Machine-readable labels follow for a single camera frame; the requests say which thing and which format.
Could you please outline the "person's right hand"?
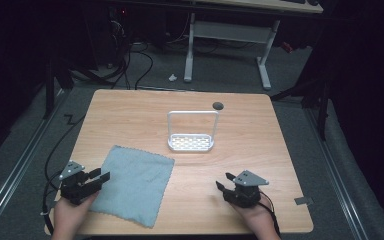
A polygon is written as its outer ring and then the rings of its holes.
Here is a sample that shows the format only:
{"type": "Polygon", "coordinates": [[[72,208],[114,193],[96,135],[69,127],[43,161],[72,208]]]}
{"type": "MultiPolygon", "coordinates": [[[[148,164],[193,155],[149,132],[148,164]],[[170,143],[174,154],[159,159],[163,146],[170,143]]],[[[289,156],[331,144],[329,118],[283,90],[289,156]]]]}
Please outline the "person's right hand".
{"type": "Polygon", "coordinates": [[[265,207],[271,208],[270,201],[265,196],[261,196],[260,203],[261,205],[252,208],[241,208],[234,204],[231,207],[243,218],[246,226],[254,234],[262,232],[276,233],[271,214],[265,209],[265,207]]]}

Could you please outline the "white desk frame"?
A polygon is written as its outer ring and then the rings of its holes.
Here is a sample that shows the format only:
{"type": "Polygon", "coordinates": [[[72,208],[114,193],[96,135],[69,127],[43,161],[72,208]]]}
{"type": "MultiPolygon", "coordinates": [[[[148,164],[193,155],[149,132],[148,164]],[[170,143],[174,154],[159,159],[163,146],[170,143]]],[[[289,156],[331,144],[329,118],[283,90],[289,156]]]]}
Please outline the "white desk frame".
{"type": "Polygon", "coordinates": [[[184,81],[191,82],[193,77],[194,62],[194,40],[196,38],[207,38],[216,40],[228,40],[237,42],[258,43],[265,46],[262,55],[256,58],[262,86],[265,90],[272,88],[266,61],[275,40],[279,20],[274,20],[271,27],[246,26],[195,19],[195,14],[190,16],[188,51],[185,60],[184,81]]]}

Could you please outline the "metal floor rail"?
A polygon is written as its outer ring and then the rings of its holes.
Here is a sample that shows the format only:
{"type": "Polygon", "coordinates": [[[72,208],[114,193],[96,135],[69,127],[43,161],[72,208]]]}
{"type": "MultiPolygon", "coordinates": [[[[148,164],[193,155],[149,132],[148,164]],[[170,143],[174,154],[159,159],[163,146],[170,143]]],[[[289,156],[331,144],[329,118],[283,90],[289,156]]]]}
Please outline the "metal floor rail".
{"type": "Polygon", "coordinates": [[[58,90],[55,107],[44,118],[46,97],[42,91],[11,127],[0,147],[0,216],[32,162],[56,111],[69,94],[69,90],[58,90]]]}
{"type": "Polygon", "coordinates": [[[365,227],[360,219],[358,211],[355,207],[354,201],[352,200],[349,191],[338,171],[335,164],[333,155],[328,147],[325,140],[322,139],[317,129],[316,116],[312,110],[303,110],[307,121],[309,122],[312,132],[315,135],[318,145],[322,151],[324,165],[327,171],[328,178],[330,179],[331,185],[335,192],[335,195],[339,201],[342,212],[346,218],[348,226],[352,232],[354,240],[369,240],[365,227]]]}

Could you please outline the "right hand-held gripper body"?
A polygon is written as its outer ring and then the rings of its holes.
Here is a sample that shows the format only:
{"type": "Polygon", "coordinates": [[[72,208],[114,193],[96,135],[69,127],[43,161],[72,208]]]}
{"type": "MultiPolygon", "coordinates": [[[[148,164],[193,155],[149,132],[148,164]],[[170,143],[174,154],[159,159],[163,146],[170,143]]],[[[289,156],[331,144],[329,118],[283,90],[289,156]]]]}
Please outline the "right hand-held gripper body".
{"type": "Polygon", "coordinates": [[[249,170],[242,171],[236,176],[233,190],[226,189],[223,199],[241,208],[251,208],[257,205],[261,199],[261,185],[268,185],[269,181],[252,173],[249,170]]]}

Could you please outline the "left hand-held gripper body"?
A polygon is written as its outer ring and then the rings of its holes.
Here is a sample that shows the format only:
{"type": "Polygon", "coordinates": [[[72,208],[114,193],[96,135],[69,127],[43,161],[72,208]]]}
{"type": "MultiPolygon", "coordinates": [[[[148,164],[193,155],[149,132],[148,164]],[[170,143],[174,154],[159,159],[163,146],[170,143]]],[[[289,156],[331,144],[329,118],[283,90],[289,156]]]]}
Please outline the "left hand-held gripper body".
{"type": "Polygon", "coordinates": [[[59,175],[61,181],[61,196],[72,204],[79,205],[84,199],[95,194],[99,190],[94,189],[91,182],[95,179],[85,179],[85,167],[73,160],[69,160],[59,175]]]}

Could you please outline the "grey-blue cloth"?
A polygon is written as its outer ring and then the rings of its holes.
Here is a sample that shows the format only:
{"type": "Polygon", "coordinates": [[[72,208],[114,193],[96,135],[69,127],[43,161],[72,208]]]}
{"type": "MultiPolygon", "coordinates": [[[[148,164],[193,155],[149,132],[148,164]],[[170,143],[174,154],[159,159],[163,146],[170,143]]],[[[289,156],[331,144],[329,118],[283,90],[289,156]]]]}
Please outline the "grey-blue cloth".
{"type": "Polygon", "coordinates": [[[101,170],[110,173],[91,210],[153,228],[175,161],[114,145],[101,170]]]}

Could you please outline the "black stand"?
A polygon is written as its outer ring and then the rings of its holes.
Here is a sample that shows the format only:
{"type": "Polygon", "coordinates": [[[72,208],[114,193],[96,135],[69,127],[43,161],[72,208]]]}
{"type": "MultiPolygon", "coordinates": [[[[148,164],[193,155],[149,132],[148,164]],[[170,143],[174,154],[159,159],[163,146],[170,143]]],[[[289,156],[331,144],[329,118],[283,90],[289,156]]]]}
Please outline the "black stand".
{"type": "Polygon", "coordinates": [[[55,105],[55,82],[58,82],[60,87],[65,90],[71,90],[74,82],[71,77],[69,64],[62,58],[51,58],[46,64],[46,101],[44,119],[48,119],[53,112],[55,105]]]}
{"type": "Polygon", "coordinates": [[[316,120],[316,130],[319,137],[325,141],[325,126],[328,117],[327,108],[331,83],[331,79],[313,79],[275,94],[271,96],[270,99],[272,101],[279,101],[287,96],[302,95],[301,106],[303,108],[313,108],[317,106],[318,117],[316,120]]]}

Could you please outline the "person's left hand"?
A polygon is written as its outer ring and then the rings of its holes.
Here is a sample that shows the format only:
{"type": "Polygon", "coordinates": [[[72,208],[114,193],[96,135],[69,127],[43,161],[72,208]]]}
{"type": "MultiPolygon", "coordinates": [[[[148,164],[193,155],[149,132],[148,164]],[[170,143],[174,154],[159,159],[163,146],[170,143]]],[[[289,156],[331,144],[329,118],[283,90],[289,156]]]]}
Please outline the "person's left hand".
{"type": "Polygon", "coordinates": [[[52,235],[54,232],[76,234],[97,196],[98,193],[89,196],[80,205],[73,205],[69,200],[61,197],[54,210],[54,231],[52,235]]]}

